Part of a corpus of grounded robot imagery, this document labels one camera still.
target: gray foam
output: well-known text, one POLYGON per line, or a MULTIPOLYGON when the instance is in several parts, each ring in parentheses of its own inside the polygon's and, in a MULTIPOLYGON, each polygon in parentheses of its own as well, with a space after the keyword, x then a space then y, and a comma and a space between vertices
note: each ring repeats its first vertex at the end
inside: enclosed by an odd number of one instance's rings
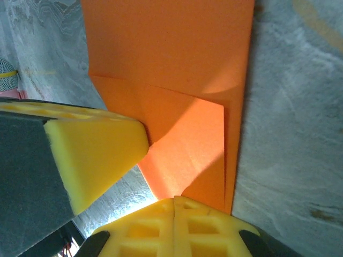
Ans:
POLYGON ((74 217, 43 123, 0 111, 0 256, 17 256, 74 217))

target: yellow tape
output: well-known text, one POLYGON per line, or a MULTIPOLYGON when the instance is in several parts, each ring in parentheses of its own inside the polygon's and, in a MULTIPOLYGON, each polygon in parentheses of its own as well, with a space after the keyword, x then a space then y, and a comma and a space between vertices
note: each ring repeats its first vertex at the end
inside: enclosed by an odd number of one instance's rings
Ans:
POLYGON ((5 73, 0 73, 0 79, 14 76, 17 73, 18 73, 18 71, 10 71, 10 72, 5 72, 5 73))

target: orange paper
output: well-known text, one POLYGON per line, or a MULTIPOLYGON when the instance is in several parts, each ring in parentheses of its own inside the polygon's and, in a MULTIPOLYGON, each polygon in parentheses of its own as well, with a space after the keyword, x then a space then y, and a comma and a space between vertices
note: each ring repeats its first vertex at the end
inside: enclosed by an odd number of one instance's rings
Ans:
MULTIPOLYGON (((187 183, 190 180, 192 183, 184 188, 185 196, 218 202, 216 197, 221 195, 220 186, 218 191, 206 196, 209 193, 206 186, 217 180, 218 185, 225 184, 225 197, 219 201, 225 202, 225 210, 230 212, 253 0, 83 0, 82 7, 90 58, 89 74, 108 109, 119 113, 122 110, 115 104, 122 93, 117 91, 119 80, 110 78, 135 83, 125 105, 131 115, 122 113, 141 120, 147 127, 151 143, 154 143, 139 164, 153 192, 161 197, 180 194, 187 177, 187 183), (177 100, 170 108, 164 105, 148 108, 150 103, 139 95, 140 87, 146 90, 144 97, 150 95, 148 91, 152 88, 163 89, 161 95, 151 94, 151 101, 159 99, 159 104, 175 97, 172 92, 193 98, 187 100, 188 104, 178 104, 177 100), (138 95, 141 103, 131 104, 138 95), (215 134, 220 126, 217 120, 211 131, 205 127, 201 132, 199 127, 192 126, 202 115, 204 105, 200 99, 224 107, 221 140, 215 134), (207 138, 201 145, 203 135, 207 138), (222 142, 225 143, 223 158, 214 154, 222 142), (222 175, 217 176, 213 170, 221 169, 223 161, 225 168, 220 170, 222 175), (180 168, 184 170, 184 176, 174 176, 175 169, 180 168)), ((217 117, 220 114, 213 110, 212 114, 203 116, 203 124, 210 123, 212 115, 217 117)))

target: white textured surface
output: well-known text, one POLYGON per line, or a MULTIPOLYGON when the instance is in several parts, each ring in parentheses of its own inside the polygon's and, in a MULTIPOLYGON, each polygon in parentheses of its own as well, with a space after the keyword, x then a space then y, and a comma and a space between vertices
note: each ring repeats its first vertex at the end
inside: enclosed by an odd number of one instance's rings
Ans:
MULTIPOLYGON (((304 23, 294 1, 257 1, 233 214, 305 256, 342 256, 343 53, 304 23)), ((343 36, 342 0, 297 2, 343 36)), ((19 68, 29 96, 105 108, 87 76, 79 1, 2 5, 0 54, 19 68)), ((132 197, 119 192, 91 207, 102 212, 93 216, 99 224, 117 217, 106 206, 132 197)), ((83 215, 91 233, 91 211, 83 215)))

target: folded orange sheet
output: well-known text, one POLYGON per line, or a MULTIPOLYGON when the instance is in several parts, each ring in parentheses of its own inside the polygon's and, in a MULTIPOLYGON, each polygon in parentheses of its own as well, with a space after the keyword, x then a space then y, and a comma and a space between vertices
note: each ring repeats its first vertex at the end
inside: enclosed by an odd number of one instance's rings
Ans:
POLYGON ((145 124, 153 145, 139 166, 155 195, 230 212, 253 0, 82 7, 89 74, 109 110, 145 124))

